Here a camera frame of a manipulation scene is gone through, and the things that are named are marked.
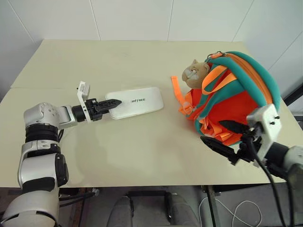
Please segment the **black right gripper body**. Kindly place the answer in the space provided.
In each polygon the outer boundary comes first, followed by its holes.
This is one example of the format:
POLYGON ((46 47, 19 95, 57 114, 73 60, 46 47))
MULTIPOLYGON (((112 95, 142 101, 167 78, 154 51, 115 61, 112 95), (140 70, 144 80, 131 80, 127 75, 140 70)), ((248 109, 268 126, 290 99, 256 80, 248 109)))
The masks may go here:
POLYGON ((240 159, 248 163, 253 162, 255 155, 258 153, 258 148, 260 148, 260 142, 261 138, 256 128, 245 132, 241 136, 237 153, 233 152, 232 157, 228 158, 228 160, 234 166, 240 159))

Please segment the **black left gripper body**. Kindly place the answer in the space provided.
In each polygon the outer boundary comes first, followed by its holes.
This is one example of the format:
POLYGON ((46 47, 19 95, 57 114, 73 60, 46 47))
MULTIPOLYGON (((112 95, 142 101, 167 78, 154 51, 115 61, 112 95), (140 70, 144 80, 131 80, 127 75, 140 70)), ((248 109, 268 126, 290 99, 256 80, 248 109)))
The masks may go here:
POLYGON ((99 102, 93 98, 93 99, 87 99, 86 100, 86 107, 90 116, 90 119, 92 121, 99 121, 102 119, 102 111, 100 110, 99 102))

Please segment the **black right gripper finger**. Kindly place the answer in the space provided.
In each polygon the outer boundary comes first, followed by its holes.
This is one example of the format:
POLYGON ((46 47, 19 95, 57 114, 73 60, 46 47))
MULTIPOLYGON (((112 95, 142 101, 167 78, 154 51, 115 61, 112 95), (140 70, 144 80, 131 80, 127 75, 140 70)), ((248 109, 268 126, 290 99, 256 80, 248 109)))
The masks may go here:
POLYGON ((215 138, 210 138, 206 136, 200 137, 201 141, 207 145, 212 151, 228 158, 229 161, 237 161, 237 155, 234 152, 233 148, 224 145, 220 141, 216 140, 215 138))
POLYGON ((223 121, 219 121, 219 123, 227 130, 237 134, 247 134, 250 131, 249 126, 236 121, 223 120, 223 121))

